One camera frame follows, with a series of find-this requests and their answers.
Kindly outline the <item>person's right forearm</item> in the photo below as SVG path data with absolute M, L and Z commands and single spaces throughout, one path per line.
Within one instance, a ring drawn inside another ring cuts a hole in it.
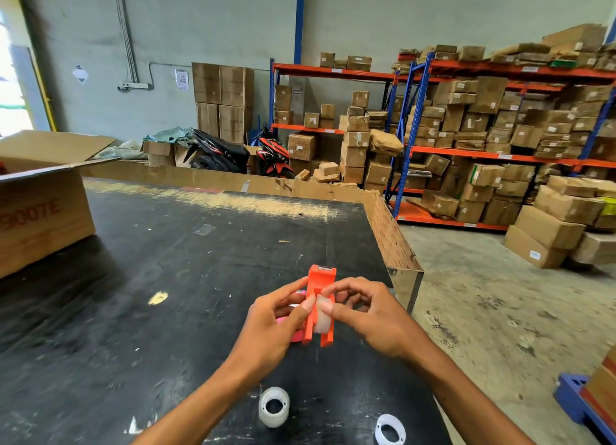
M 408 350 L 409 363 L 466 445 L 536 445 L 429 337 Z

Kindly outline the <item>blue steel column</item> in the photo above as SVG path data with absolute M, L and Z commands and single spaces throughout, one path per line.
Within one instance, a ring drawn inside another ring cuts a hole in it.
M 294 58 L 293 58 L 293 63 L 295 65 L 302 64 L 304 9 L 305 9 L 305 0 L 296 0 Z

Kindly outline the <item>person's left forearm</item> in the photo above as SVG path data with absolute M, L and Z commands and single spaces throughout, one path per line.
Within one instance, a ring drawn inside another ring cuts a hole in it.
M 235 402 L 279 362 L 228 358 L 189 397 L 139 434 L 132 445 L 202 445 Z

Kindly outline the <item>person's right hand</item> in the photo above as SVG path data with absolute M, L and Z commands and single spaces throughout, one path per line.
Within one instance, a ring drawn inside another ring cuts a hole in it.
M 343 278 L 321 294 L 331 301 L 336 295 L 357 295 L 357 333 L 381 354 L 409 363 L 410 344 L 429 337 L 381 282 Z

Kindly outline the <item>bright doorway with yellow frame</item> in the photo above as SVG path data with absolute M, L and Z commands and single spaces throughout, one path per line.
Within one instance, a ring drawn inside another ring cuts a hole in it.
M 23 0 L 0 0 L 0 138 L 56 131 Z

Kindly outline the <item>red and black scooter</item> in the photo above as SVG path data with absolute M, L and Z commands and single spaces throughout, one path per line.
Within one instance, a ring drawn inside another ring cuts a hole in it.
M 260 130 L 251 145 L 257 146 L 255 175 L 295 179 L 289 152 L 268 127 Z

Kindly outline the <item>grey wall conduit pipe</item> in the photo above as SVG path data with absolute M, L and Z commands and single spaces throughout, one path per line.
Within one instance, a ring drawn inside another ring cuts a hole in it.
M 125 0 L 115 0 L 116 3 L 116 12 L 118 16 L 121 37 L 124 44 L 124 57 L 126 62 L 126 79 L 125 81 L 130 82 L 139 82 L 136 61 L 134 56 L 133 42 L 131 39 L 131 33 L 129 29 L 129 22 L 127 19 L 126 12 L 126 1 Z

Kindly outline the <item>orange tape dispenser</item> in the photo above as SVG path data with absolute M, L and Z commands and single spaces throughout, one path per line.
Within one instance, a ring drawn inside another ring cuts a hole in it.
M 318 295 L 322 295 L 322 290 L 334 283 L 336 278 L 336 268 L 329 268 L 320 265 L 312 265 L 309 270 L 309 278 L 307 281 L 306 295 L 315 295 L 316 299 Z M 304 322 L 303 339 L 302 344 L 306 345 L 312 341 L 315 334 L 313 332 L 313 317 L 316 316 L 316 310 L 312 309 L 312 313 Z M 333 344 L 334 341 L 334 321 L 331 320 L 331 327 L 327 335 L 320 334 L 320 346 L 322 348 L 328 347 Z

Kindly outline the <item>large brown cardboard box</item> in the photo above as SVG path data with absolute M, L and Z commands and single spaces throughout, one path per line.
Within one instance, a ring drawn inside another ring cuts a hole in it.
M 199 104 L 222 104 L 220 66 L 192 62 L 195 102 Z
M 252 108 L 219 105 L 219 137 L 229 143 L 244 144 L 252 127 Z
M 219 104 L 195 103 L 196 129 L 206 134 L 220 138 Z
M 254 106 L 254 70 L 246 67 L 219 66 L 220 101 L 223 106 Z

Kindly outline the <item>pile of big cardboard boxes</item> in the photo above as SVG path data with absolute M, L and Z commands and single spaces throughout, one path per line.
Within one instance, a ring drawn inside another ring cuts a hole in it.
M 524 205 L 504 246 L 541 269 L 616 264 L 616 183 L 551 176 Z

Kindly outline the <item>thin white tape core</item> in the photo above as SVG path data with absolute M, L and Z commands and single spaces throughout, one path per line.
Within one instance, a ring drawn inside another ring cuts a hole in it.
M 390 440 L 386 437 L 383 429 L 389 427 L 393 429 L 397 435 L 396 440 Z M 394 415 L 382 414 L 376 421 L 374 427 L 374 439 L 377 445 L 405 445 L 406 431 L 403 423 Z

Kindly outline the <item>open printed cardboard box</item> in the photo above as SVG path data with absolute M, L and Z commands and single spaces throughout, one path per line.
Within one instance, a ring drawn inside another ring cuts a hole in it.
M 96 233 L 81 168 L 108 136 L 22 130 L 0 137 L 0 279 Z

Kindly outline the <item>narrow blue orange storage rack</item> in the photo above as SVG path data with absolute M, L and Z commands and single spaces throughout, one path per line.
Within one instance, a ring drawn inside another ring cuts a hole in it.
M 392 124 L 392 116 L 395 112 L 396 91 L 403 81 L 408 81 L 409 75 L 400 75 L 397 70 L 393 74 L 371 72 L 367 70 L 352 70 L 341 67 L 314 67 L 301 64 L 282 64 L 270 59 L 270 83 L 269 83 L 269 131 L 275 138 L 278 138 L 278 130 L 292 130 L 304 134 L 338 134 L 343 135 L 343 130 L 333 128 L 312 128 L 300 124 L 283 124 L 274 121 L 275 117 L 275 88 L 280 84 L 280 77 L 304 77 L 304 78 L 334 78 L 338 80 L 352 80 L 361 82 L 384 83 L 384 94 L 382 99 L 382 111 L 387 111 L 384 131 L 388 132 Z

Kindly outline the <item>clear tape roll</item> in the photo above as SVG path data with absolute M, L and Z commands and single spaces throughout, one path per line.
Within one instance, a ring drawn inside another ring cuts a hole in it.
M 316 316 L 313 317 L 313 332 L 321 335 L 327 335 L 331 327 L 331 317 L 326 315 L 319 306 L 321 301 L 329 302 L 329 298 L 324 298 L 318 295 L 313 309 L 316 310 Z

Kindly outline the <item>group of small cardboard boxes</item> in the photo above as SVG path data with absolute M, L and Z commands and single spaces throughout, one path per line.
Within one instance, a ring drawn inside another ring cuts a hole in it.
M 374 70 L 373 63 L 374 58 L 365 54 L 342 56 L 334 52 L 320 52 L 319 62 L 309 66 L 386 73 L 383 69 Z M 397 70 L 390 69 L 386 74 L 393 74 Z M 289 151 L 292 169 L 297 175 L 307 169 L 309 177 L 315 182 L 342 182 L 343 185 L 360 187 L 365 183 L 366 176 L 372 175 L 372 178 L 367 179 L 368 186 L 380 187 L 388 180 L 386 175 L 390 168 L 384 165 L 387 155 L 372 152 L 370 145 L 371 134 L 376 130 L 384 131 L 388 113 L 381 110 L 382 100 L 373 106 L 371 89 L 354 90 L 347 106 L 338 108 L 335 104 L 324 103 L 310 111 L 305 107 L 304 91 L 306 83 L 313 79 L 316 78 L 280 77 L 280 84 L 275 88 L 274 121 L 312 128 L 333 128 L 343 130 L 344 134 L 304 134 L 280 128 L 277 139 L 281 138 L 280 134 L 286 135 L 282 143 Z M 390 129 L 386 132 L 394 136 L 398 134 L 398 123 L 405 114 L 405 102 L 401 98 L 405 82 L 397 88 L 395 112 Z

